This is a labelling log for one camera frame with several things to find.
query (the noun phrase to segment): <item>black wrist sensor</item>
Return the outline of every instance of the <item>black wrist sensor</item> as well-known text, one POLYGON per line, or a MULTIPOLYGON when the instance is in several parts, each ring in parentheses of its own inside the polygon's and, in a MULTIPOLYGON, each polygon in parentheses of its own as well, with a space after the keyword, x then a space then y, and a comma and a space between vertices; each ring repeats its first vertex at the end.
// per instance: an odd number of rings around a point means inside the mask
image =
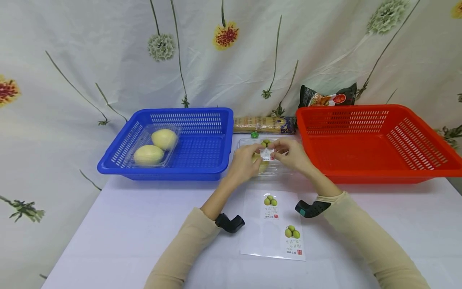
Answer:
POLYGON ((309 205, 304 201, 300 201, 295 206, 295 210, 305 218, 312 218, 327 210, 327 208, 329 208, 330 205, 331 203, 325 203, 320 201, 315 201, 312 205, 309 205))
POLYGON ((223 228, 228 233, 235 233, 245 225, 244 219, 241 216, 237 215, 234 219, 230 220, 225 213, 218 215, 218 218, 215 220, 215 224, 219 228, 223 228))

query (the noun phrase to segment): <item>blue basket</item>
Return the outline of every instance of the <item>blue basket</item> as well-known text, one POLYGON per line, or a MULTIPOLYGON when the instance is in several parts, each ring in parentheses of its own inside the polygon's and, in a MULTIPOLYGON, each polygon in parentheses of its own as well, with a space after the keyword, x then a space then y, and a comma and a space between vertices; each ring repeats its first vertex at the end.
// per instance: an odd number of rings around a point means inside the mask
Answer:
POLYGON ((228 167, 233 132, 229 108, 171 108, 137 111, 125 124, 97 169, 132 180, 219 180, 228 167), (132 167, 124 160, 147 125, 181 127, 178 144, 165 167, 132 167))

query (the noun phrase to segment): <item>plastic container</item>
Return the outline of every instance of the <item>plastic container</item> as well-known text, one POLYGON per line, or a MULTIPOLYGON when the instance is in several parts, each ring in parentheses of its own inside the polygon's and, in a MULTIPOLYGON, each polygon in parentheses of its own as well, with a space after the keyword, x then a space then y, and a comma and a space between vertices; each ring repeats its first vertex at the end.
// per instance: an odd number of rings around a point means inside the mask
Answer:
MULTIPOLYGON (((242 138, 237 143, 237 148, 246 145, 252 145, 254 143, 261 143, 263 140, 269 140, 270 142, 274 142, 279 138, 274 137, 262 137, 262 138, 242 138)), ((278 180, 283 178, 284 176, 293 175, 294 172, 288 169, 285 165, 281 164, 278 160, 270 160, 268 164, 263 164, 260 166, 261 171, 258 173, 259 180, 278 180)))
POLYGON ((119 132, 97 169, 132 180, 218 180, 228 167, 232 129, 229 108, 140 110, 119 132), (162 167, 136 166, 132 155, 140 146, 152 144, 152 130, 169 127, 180 128, 181 134, 162 167))
POLYGON ((136 140, 135 144, 131 147, 131 149, 128 151, 128 153, 125 155, 125 157, 122 159, 121 167, 141 167, 141 168, 146 168, 146 166, 139 166, 135 163, 133 159, 133 155, 135 154, 136 150, 144 145, 152 145, 152 139, 151 135, 160 130, 160 129, 170 129, 173 131, 177 136, 177 140, 175 144, 173 145, 172 149, 170 150, 165 150, 164 151, 164 157, 162 160, 153 166, 150 167, 165 167, 169 160, 170 157, 172 156, 173 151, 175 150, 175 147, 178 143, 178 139, 180 138, 181 135, 181 128, 177 127, 175 125, 154 125, 154 124, 148 124, 145 127, 143 127, 138 139, 136 140))
POLYGON ((297 123, 305 152, 335 183, 415 184, 462 176, 455 150, 402 105, 304 107, 297 123))

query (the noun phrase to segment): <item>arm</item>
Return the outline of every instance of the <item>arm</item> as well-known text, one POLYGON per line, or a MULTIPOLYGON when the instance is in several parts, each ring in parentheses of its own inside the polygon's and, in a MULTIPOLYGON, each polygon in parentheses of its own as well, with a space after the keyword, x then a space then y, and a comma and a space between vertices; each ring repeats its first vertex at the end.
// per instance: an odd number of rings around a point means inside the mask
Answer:
POLYGON ((277 160, 301 172, 312 182, 318 201, 332 203, 323 216, 359 249, 381 288, 429 288, 399 244, 346 192, 312 165, 298 142, 281 139, 274 142, 274 147, 277 160))
POLYGON ((199 254, 219 233, 215 220, 231 193, 258 173, 261 159, 252 163, 260 145, 244 146, 234 153, 228 174, 200 209, 194 208, 180 231, 160 256, 145 284, 145 289, 180 289, 199 254))

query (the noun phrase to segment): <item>hand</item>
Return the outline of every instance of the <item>hand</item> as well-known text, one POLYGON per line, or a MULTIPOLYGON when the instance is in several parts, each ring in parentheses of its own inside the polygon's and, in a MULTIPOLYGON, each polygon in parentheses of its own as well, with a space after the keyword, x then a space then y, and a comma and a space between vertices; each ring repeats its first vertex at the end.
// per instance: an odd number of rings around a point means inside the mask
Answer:
POLYGON ((264 149, 261 144, 242 146, 234 151, 231 166, 225 177, 226 181, 231 181, 235 186, 247 182, 251 177, 258 174, 258 169, 262 158, 258 158, 255 163, 252 161, 254 153, 260 153, 264 149))
POLYGON ((274 149, 274 153, 271 153, 271 156, 295 171, 305 173, 313 167, 303 146, 294 139, 278 139, 270 143, 268 149, 274 149))

